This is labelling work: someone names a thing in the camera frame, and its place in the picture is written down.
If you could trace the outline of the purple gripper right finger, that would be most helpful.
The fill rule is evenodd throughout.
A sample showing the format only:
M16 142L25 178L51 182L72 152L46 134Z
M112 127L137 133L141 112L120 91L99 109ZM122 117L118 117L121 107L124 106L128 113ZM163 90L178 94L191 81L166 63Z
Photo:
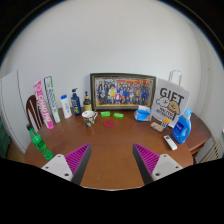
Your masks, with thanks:
M145 185L182 169L168 154L157 154L139 144L133 144L132 153Z

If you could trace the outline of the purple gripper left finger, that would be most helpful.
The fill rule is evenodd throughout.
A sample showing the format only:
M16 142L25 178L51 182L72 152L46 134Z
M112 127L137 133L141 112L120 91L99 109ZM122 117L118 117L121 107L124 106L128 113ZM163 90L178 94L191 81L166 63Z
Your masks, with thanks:
M79 185L91 153L91 145L86 144L66 155L57 154L42 169Z

